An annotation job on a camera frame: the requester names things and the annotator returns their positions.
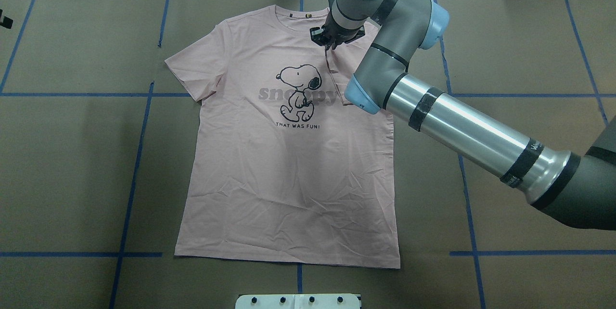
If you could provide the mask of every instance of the gray robot arm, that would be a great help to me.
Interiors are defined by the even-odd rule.
[[[553,151],[407,73],[449,23],[433,0],[334,0],[321,28],[327,48],[352,41],[370,17],[382,25],[345,92],[375,114],[385,109],[480,165],[563,224],[616,230],[616,118],[588,153]]]

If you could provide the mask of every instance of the cartoon dog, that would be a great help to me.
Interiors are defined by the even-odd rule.
[[[280,114],[290,122],[307,122],[312,118],[314,105],[308,101],[306,89],[316,90],[321,87],[321,74],[313,65],[301,65],[299,67],[285,67],[276,75],[283,83],[295,89],[289,96],[289,104],[280,106]]]

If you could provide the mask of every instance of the t-shirt sleeve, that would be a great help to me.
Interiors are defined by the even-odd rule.
[[[195,101],[208,98],[218,88],[229,67],[231,30],[226,21],[206,37],[165,60],[165,63]]]

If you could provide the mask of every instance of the pink t-shirt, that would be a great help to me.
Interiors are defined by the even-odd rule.
[[[326,58],[327,12],[245,13],[165,61],[202,102],[176,255],[400,268],[393,118],[339,93],[378,30]]]

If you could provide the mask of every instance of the white bracket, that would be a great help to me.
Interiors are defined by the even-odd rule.
[[[235,309],[361,309],[354,294],[242,295]]]

